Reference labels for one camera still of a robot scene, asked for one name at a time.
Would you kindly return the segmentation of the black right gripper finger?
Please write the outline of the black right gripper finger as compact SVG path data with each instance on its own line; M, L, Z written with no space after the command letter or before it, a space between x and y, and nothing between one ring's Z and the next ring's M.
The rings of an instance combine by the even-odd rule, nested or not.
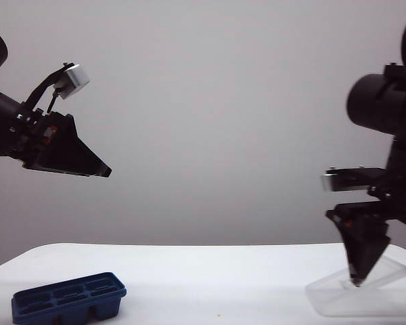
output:
M355 244L354 285L362 285L390 243L387 235L363 239Z
M344 243L344 248L346 250L346 258L348 261L348 269L351 283L354 286L359 287L359 275L356 270L356 262L355 262L356 241L345 227L341 227L339 231L342 237L342 241Z

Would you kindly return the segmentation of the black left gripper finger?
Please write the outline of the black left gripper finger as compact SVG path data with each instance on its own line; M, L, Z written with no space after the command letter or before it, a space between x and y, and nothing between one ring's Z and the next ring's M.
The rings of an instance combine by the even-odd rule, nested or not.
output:
M49 117L36 165L89 176L109 177L112 169L78 138L72 117Z
M88 177L89 174L86 173L79 173L79 172L74 172L74 171L67 171L67 170L62 170L62 169L51 169L47 167L42 167L36 164L28 164L28 163L23 163L22 167L24 169L28 169L31 171L42 171L46 173L58 173L58 174L63 174L63 175L74 175L74 176L83 176L83 177Z

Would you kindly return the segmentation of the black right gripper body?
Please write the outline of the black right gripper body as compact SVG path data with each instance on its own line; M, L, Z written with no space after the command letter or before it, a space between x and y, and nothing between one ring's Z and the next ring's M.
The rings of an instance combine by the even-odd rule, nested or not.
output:
M382 215L382 204L352 202L337 204L325 216L334 223L342 236L351 238L386 237L388 224Z

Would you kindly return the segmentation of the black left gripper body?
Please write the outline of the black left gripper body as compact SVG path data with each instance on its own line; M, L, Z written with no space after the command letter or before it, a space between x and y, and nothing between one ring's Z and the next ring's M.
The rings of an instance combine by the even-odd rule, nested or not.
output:
M69 169L76 151L74 117L52 112L23 129L7 155L29 169Z

